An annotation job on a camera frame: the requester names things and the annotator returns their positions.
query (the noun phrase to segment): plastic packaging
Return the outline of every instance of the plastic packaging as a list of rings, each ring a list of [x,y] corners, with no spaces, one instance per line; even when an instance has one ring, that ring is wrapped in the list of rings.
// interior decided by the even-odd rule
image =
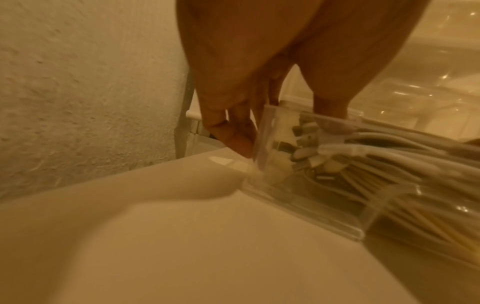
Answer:
[[[266,107],[245,190],[353,240],[381,233],[480,265],[480,148]]]

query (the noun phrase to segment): textured wall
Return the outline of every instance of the textured wall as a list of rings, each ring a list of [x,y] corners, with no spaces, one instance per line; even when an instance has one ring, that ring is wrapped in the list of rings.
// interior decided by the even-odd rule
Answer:
[[[0,1],[0,200],[175,158],[175,0]]]

